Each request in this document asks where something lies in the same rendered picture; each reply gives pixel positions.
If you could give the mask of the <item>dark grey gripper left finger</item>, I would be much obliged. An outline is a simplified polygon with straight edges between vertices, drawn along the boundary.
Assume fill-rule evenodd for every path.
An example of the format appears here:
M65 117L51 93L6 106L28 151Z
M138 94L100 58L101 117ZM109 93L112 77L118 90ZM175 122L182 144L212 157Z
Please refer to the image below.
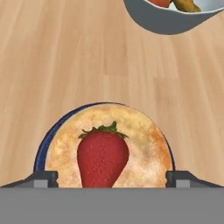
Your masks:
M3 185L3 188L58 188L57 179L56 171L37 171L25 179Z

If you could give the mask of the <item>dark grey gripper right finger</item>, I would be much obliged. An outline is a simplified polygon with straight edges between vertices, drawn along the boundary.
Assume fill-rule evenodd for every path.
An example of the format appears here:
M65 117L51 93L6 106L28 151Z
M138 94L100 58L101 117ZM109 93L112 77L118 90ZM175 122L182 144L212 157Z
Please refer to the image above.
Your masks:
M165 177L165 186L170 188L221 188L221 185L196 178L189 171L168 171Z

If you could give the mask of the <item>golden pancake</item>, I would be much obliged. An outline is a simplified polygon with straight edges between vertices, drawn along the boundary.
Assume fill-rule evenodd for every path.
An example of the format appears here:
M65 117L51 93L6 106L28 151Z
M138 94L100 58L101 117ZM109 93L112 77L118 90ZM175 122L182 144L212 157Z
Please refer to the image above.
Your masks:
M158 126L128 106L105 103L84 108L56 131L47 150L45 169L59 174L60 187L81 187L77 163L79 135L116 123L129 148L129 160L114 187L164 187L165 173L173 169L172 156Z

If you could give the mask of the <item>red strawberry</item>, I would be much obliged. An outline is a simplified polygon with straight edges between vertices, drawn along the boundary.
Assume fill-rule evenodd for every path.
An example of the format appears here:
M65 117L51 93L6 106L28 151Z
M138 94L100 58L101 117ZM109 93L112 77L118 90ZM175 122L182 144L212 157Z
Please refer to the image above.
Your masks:
M117 130L116 121L83 130L79 135L77 163L83 188L111 188L130 157L127 136Z

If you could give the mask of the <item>blue plate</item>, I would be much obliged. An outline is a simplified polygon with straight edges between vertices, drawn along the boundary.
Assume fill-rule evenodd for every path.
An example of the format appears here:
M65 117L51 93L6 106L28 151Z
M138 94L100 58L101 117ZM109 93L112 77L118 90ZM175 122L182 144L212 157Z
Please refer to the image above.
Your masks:
M60 127L63 125L63 123L65 121L67 121L71 116L76 115L77 113L81 112L84 109L88 109L88 108L92 108L93 106L101 106L101 105L120 105L122 107L128 107L127 105L121 104L121 103L116 103L116 102L96 102L96 103L91 103L91 104L86 104L83 105L81 107L78 107L72 111L70 111L69 113L65 114L64 116L62 116L52 127L51 129L45 134L45 137L43 139L43 141L41 142L41 144L38 147L38 151L37 151L37 155L35 158L35 162L34 162L34 166L33 166L33 172L39 172L39 171L44 171L45 167L46 167L46 157L47 157L47 152L48 152L48 148L54 138L54 136L56 135L57 131L60 129ZM176 166L175 166L175 161L174 161L174 157L172 155L172 149L167 141L167 139L165 138L165 135L162 133L162 136L165 140L165 144L168 147L169 150L169 154L170 154L170 158L171 158L171 171L175 172L176 171ZM106 159L105 165L104 162L103 164L101 164L101 168L105 168L106 165L111 166L112 171L115 169L114 166L116 165L117 161L109 161L111 159Z

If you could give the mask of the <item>grey bowl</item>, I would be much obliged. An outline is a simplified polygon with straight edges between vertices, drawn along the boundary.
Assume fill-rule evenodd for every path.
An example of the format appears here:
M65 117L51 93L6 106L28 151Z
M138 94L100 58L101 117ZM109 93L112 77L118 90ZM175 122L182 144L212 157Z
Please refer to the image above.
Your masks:
M123 0L130 17L145 30L157 34L174 35L187 32L209 18L224 11L224 0L193 0L201 12L158 7L147 0Z

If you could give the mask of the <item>yellow fruit piece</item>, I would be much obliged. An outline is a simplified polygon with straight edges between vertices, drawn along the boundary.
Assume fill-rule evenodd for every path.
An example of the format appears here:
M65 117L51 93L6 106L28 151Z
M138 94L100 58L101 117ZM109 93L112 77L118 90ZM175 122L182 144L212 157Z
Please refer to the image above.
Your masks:
M172 0L175 7L179 11L183 12L201 12L199 6L197 6L193 0Z

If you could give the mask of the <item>red fruit piece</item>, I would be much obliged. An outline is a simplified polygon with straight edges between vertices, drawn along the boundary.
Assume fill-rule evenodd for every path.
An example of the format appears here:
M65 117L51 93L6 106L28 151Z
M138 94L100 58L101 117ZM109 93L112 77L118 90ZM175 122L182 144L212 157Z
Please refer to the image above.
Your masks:
M171 0L149 0L152 4L159 7L168 8L170 6Z

